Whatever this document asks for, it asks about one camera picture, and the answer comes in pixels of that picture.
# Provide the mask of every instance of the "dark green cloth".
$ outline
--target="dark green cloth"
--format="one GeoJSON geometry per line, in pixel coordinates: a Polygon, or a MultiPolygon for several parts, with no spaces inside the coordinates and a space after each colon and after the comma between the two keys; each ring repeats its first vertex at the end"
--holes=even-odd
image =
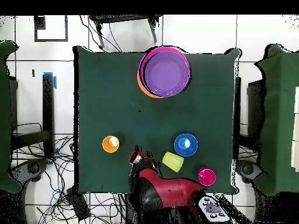
{"type": "Polygon", "coordinates": [[[184,132],[198,140],[198,150],[186,157],[175,173],[161,164],[163,177],[198,181],[206,166],[216,173],[207,192],[234,193],[231,186],[234,61],[239,50],[224,54],[186,54],[192,69],[189,87],[174,97],[153,99],[137,84],[144,53],[93,53],[77,47],[79,54],[79,191],[128,193],[135,145],[162,161],[175,153],[175,138],[184,132]],[[120,140],[115,153],[106,153],[108,135],[120,140]]]}
{"type": "Polygon", "coordinates": [[[299,173],[291,167],[295,88],[299,86],[299,53],[271,45],[258,62],[267,94],[265,121],[260,133],[260,165],[265,171],[255,184],[267,196],[281,191],[299,192],[299,173]]]}
{"type": "Polygon", "coordinates": [[[11,41],[0,41],[0,190],[16,193],[21,186],[8,174],[11,164],[11,94],[9,91],[6,59],[17,46],[11,41]]]}

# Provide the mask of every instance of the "power strip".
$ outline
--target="power strip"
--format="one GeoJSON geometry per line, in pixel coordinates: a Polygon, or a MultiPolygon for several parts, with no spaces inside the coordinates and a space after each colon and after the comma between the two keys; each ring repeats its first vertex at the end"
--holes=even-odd
{"type": "Polygon", "coordinates": [[[89,218],[91,211],[88,208],[83,194],[79,194],[75,186],[67,189],[65,196],[68,202],[74,207],[74,211],[79,221],[89,218]]]}

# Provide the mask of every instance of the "blue cup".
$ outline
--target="blue cup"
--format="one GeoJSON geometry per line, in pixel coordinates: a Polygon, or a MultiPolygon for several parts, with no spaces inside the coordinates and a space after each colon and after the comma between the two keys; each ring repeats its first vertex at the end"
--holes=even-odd
{"type": "Polygon", "coordinates": [[[191,156],[197,151],[196,138],[188,133],[180,134],[175,139],[175,152],[180,156],[191,156]]]}

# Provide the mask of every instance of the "pink cup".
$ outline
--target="pink cup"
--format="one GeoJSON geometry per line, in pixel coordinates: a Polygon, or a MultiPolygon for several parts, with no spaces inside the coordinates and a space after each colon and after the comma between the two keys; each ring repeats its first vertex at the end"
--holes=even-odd
{"type": "Polygon", "coordinates": [[[216,174],[205,167],[199,169],[199,182],[204,186],[210,186],[214,184],[216,180],[216,174]]]}

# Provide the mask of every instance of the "yellow-green cup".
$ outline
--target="yellow-green cup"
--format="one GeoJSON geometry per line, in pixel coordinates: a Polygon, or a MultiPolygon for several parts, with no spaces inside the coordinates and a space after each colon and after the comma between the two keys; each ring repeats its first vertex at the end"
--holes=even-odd
{"type": "Polygon", "coordinates": [[[166,152],[162,159],[162,163],[167,165],[170,169],[172,169],[175,172],[178,172],[180,170],[180,168],[183,166],[183,162],[183,157],[170,152],[166,152]]]}

